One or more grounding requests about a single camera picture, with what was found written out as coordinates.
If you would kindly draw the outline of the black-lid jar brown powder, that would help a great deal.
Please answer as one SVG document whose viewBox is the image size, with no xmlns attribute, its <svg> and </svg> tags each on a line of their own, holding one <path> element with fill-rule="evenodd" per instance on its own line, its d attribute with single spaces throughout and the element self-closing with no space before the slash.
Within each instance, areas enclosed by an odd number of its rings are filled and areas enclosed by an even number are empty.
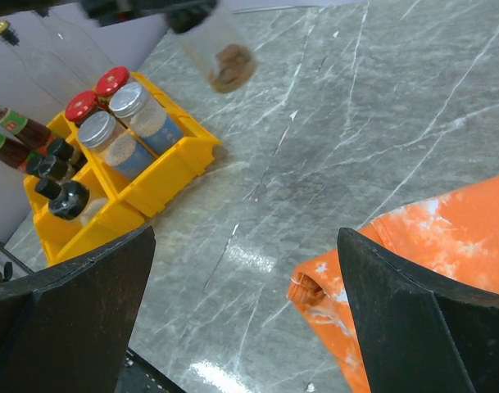
<svg viewBox="0 0 499 393">
<path fill-rule="evenodd" d="M 254 75 L 255 55 L 225 2 L 204 1 L 168 11 L 165 20 L 216 92 L 231 93 Z"/>
</svg>

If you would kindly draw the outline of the tall oil bottle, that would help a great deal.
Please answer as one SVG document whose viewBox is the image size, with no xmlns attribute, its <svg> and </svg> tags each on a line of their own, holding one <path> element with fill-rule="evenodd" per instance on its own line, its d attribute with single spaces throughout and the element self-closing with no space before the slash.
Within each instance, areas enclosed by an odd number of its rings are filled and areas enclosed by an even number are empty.
<svg viewBox="0 0 499 393">
<path fill-rule="evenodd" d="M 84 29 L 63 20 L 49 8 L 34 13 L 49 32 L 60 58 L 87 85 L 94 86 L 114 67 L 111 59 Z"/>
<path fill-rule="evenodd" d="M 27 76 L 63 110 L 68 102 L 68 91 L 55 81 L 60 77 L 62 82 L 59 58 L 26 42 L 8 20 L 0 20 L 0 42 L 19 58 Z"/>
</svg>

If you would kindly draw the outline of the red-lid sauce jar back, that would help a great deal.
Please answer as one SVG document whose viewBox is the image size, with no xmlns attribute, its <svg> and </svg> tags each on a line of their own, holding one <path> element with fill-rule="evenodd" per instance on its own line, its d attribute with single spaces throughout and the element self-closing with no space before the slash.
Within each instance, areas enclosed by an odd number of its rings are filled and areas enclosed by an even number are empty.
<svg viewBox="0 0 499 393">
<path fill-rule="evenodd" d="M 117 66 L 108 70 L 96 83 L 95 93 L 104 100 L 111 97 L 123 86 L 134 82 L 134 77 L 124 66 Z"/>
</svg>

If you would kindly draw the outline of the black-lid jar white powder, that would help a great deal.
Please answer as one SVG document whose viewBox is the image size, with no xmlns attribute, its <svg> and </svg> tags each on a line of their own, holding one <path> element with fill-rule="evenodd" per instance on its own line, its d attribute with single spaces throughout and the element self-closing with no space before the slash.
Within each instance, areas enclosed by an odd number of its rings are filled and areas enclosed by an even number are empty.
<svg viewBox="0 0 499 393">
<path fill-rule="evenodd" d="M 59 184 L 41 178 L 34 190 L 48 199 L 48 210 L 52 215 L 81 227 L 87 226 L 108 202 L 100 192 L 75 180 Z"/>
</svg>

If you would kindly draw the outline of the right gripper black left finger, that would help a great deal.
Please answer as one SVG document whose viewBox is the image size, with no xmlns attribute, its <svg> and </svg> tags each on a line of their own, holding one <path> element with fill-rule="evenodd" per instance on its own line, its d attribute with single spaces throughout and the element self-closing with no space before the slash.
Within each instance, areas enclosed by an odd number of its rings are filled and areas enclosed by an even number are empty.
<svg viewBox="0 0 499 393">
<path fill-rule="evenodd" d="M 0 284 L 0 392 L 113 392 L 151 271 L 150 226 Z"/>
</svg>

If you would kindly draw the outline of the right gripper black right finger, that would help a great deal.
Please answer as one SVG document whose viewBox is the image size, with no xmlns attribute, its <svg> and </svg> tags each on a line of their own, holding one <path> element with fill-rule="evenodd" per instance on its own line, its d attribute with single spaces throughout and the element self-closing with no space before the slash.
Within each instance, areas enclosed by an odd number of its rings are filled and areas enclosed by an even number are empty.
<svg viewBox="0 0 499 393">
<path fill-rule="evenodd" d="M 499 392 L 499 295 L 338 232 L 342 279 L 373 392 Z"/>
</svg>

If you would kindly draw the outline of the blue-label clear jar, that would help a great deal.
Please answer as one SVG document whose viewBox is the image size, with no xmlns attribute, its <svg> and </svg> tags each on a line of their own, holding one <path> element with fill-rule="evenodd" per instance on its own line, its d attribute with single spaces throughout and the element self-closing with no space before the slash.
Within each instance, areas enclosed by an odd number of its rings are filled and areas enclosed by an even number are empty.
<svg viewBox="0 0 499 393">
<path fill-rule="evenodd" d="M 120 88 L 112 96 L 109 107 L 158 156 L 184 137 L 166 109 L 138 82 Z"/>
</svg>

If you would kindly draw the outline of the black-cap spice shaker front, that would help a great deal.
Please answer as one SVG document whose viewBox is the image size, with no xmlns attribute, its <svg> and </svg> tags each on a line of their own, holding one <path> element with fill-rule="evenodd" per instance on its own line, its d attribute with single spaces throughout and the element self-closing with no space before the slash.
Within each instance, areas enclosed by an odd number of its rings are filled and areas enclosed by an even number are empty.
<svg viewBox="0 0 499 393">
<path fill-rule="evenodd" d="M 48 156 L 39 164 L 38 174 L 40 178 L 48 178 L 57 183 L 64 183 L 74 177 L 76 169 L 56 156 Z"/>
</svg>

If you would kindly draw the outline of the black-cap spice shaker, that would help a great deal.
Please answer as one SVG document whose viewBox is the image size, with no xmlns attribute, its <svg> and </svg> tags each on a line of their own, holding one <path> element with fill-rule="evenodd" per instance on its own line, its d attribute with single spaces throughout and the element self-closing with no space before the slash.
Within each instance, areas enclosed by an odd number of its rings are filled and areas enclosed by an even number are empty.
<svg viewBox="0 0 499 393">
<path fill-rule="evenodd" d="M 88 162 L 84 153 L 79 148 L 69 144 L 64 138 L 56 138 L 51 141 L 47 147 L 47 155 L 55 156 L 75 169 L 82 169 Z"/>
<path fill-rule="evenodd" d="M 76 169 L 56 156 L 48 156 L 39 164 L 38 174 L 40 178 L 48 178 L 57 183 L 64 183 L 74 177 Z"/>
</svg>

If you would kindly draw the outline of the green-label sauce bottle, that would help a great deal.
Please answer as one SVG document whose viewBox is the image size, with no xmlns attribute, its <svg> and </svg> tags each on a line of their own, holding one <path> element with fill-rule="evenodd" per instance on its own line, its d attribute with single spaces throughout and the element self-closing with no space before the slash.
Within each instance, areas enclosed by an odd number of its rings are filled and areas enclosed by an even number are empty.
<svg viewBox="0 0 499 393">
<path fill-rule="evenodd" d="M 48 145 L 56 138 L 47 126 L 1 105 L 0 126 L 27 147 L 36 151 L 47 149 Z"/>
<path fill-rule="evenodd" d="M 25 173 L 30 154 L 27 146 L 0 134 L 0 161 L 3 164 Z"/>
</svg>

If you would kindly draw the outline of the white-lid jar edge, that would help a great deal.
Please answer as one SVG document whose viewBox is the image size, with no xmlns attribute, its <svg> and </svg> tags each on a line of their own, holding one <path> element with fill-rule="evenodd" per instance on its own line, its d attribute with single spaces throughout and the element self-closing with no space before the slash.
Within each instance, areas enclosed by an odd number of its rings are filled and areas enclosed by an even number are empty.
<svg viewBox="0 0 499 393">
<path fill-rule="evenodd" d="M 90 115 L 79 127 L 78 139 L 115 172 L 134 180 L 153 162 L 154 156 L 108 112 Z"/>
</svg>

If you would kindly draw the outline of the red-lid sauce jar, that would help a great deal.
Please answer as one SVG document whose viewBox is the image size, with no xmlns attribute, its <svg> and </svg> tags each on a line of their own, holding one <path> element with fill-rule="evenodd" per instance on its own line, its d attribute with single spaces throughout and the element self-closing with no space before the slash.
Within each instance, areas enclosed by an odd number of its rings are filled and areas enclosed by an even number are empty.
<svg viewBox="0 0 499 393">
<path fill-rule="evenodd" d="M 95 93 L 104 100 L 111 97 L 123 86 L 134 82 L 134 77 L 124 66 L 117 66 L 108 70 L 96 83 Z"/>
<path fill-rule="evenodd" d="M 89 116 L 101 110 L 100 101 L 93 90 L 83 91 L 75 96 L 65 108 L 68 121 L 80 125 Z"/>
</svg>

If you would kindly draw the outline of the black-cap spice shaker back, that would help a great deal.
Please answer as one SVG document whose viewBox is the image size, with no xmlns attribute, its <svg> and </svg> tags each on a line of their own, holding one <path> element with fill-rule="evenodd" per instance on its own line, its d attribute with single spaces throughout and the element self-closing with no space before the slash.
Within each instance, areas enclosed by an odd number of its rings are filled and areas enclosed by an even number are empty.
<svg viewBox="0 0 499 393">
<path fill-rule="evenodd" d="M 64 138 L 56 138 L 51 141 L 47 147 L 47 155 L 55 156 L 75 169 L 82 169 L 88 162 L 84 153 L 79 148 L 69 144 Z"/>
</svg>

